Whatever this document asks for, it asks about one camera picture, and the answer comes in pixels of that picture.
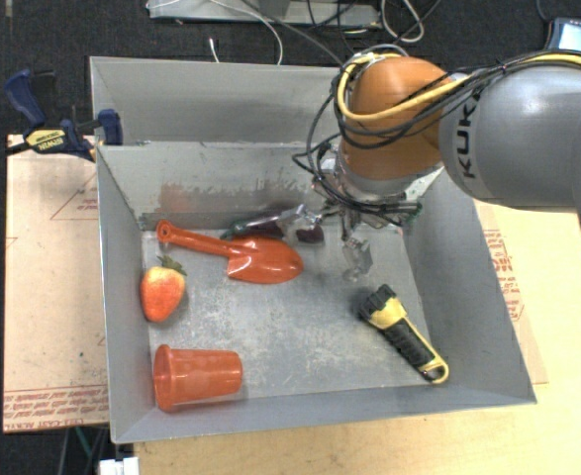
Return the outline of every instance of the table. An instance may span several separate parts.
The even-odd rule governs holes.
[[[9,159],[8,179],[4,430],[103,424],[107,374],[93,164],[23,153]],[[493,257],[500,256],[500,279],[516,278],[512,287],[520,288],[519,299],[509,291],[510,303],[518,301],[509,305],[518,308],[511,315],[518,317],[536,405],[138,443],[141,472],[581,474],[576,216],[488,205],[480,216],[489,217],[484,227]],[[63,239],[68,234],[70,242]],[[499,242],[503,251],[495,249]],[[40,259],[50,255],[47,245],[63,248],[59,260]],[[57,286],[37,286],[46,269],[62,278],[48,280]],[[20,302],[27,290],[38,301]]]

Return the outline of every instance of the cardboard sheet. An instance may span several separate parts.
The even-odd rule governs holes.
[[[96,168],[8,159],[5,432],[108,421]]]

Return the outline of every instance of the dark tool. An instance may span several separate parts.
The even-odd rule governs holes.
[[[83,137],[86,132],[102,127],[106,144],[121,144],[123,132],[119,116],[111,109],[103,110],[96,120],[76,125],[72,120],[62,119],[52,127],[47,125],[47,113],[55,113],[52,88],[54,74],[43,72],[35,76],[29,69],[13,75],[4,83],[4,92],[11,105],[22,113],[29,122],[23,133],[24,142],[0,151],[0,159],[15,153],[32,149],[37,153],[68,153],[87,160],[95,159],[94,146]],[[41,107],[39,98],[47,100],[47,110]]]
[[[272,215],[235,222],[220,238],[264,236],[267,238],[284,238],[290,244],[295,241],[323,242],[325,236],[319,221],[315,215],[306,210],[304,204],[300,204],[296,208],[279,211]]]
[[[269,237],[238,237],[225,241],[184,229],[161,220],[155,229],[158,241],[222,255],[229,259],[231,278],[252,283],[283,283],[303,271],[301,256],[288,244]]]
[[[387,285],[370,294],[357,312],[382,331],[427,380],[439,384],[448,378],[448,365],[411,323],[396,293]]]

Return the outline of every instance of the device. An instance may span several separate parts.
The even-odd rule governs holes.
[[[555,18],[549,24],[545,48],[581,51],[581,19]]]
[[[357,308],[358,315],[381,331],[399,353],[428,381],[440,384],[448,378],[448,365],[409,320],[396,293],[381,285]]]

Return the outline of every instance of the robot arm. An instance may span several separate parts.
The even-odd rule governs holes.
[[[342,205],[357,267],[354,224],[406,222],[418,204],[411,185],[442,167],[474,198],[581,218],[581,53],[542,51],[448,74],[372,50],[343,66],[332,98],[342,141],[336,165],[315,180]]]

